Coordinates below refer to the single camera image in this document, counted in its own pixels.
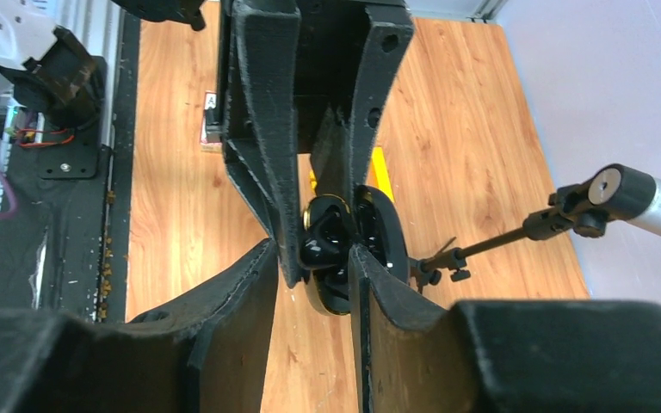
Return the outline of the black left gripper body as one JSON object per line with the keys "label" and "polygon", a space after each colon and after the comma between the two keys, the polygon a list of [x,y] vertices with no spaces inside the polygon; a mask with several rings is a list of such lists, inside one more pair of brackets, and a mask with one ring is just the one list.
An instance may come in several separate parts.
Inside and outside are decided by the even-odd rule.
{"label": "black left gripper body", "polygon": [[[300,31],[294,49],[293,103],[298,121],[299,154],[309,153],[321,129],[327,109],[348,114],[354,93],[365,87],[369,96],[382,105],[388,94],[380,88],[382,71],[395,73],[383,65],[388,57],[402,57],[408,45],[408,10],[403,1],[295,1]],[[374,43],[375,57],[368,67],[374,74],[358,82],[357,72],[367,37],[371,31],[370,12],[379,11],[392,32]]]}

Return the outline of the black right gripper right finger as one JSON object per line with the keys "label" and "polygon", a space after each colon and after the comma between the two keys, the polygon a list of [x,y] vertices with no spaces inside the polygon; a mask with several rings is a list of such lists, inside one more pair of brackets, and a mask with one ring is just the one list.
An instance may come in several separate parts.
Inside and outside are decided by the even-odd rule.
{"label": "black right gripper right finger", "polygon": [[661,305],[475,300],[443,308],[349,252],[361,412],[661,412]]}

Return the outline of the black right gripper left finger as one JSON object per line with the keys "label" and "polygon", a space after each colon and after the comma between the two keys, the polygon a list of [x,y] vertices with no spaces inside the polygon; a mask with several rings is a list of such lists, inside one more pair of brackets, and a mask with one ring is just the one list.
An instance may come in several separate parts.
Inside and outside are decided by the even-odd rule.
{"label": "black right gripper left finger", "polygon": [[265,239],[126,324],[0,310],[0,412],[257,412],[277,288]]}

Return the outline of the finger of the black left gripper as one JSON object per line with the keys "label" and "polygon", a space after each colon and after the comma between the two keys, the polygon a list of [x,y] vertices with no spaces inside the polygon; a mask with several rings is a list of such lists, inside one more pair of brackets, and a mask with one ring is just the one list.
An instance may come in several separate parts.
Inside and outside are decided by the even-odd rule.
{"label": "finger of the black left gripper", "polygon": [[366,181],[371,153],[392,84],[415,27],[404,5],[358,5],[340,27],[333,80],[311,151],[318,194],[352,205]]}
{"label": "finger of the black left gripper", "polygon": [[300,10],[294,1],[224,1],[220,90],[227,173],[276,242],[288,287],[302,278],[293,104]]}

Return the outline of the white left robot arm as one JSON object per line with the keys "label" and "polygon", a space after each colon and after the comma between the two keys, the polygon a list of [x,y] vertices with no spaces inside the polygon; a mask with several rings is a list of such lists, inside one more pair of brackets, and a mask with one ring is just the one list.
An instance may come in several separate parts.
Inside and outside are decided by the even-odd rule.
{"label": "white left robot arm", "polygon": [[[310,155],[322,193],[353,200],[414,23],[401,1],[224,1],[219,25],[208,126],[293,287],[306,276],[298,157]],[[88,126],[101,114],[96,59],[30,1],[0,1],[0,74],[55,126]]]}

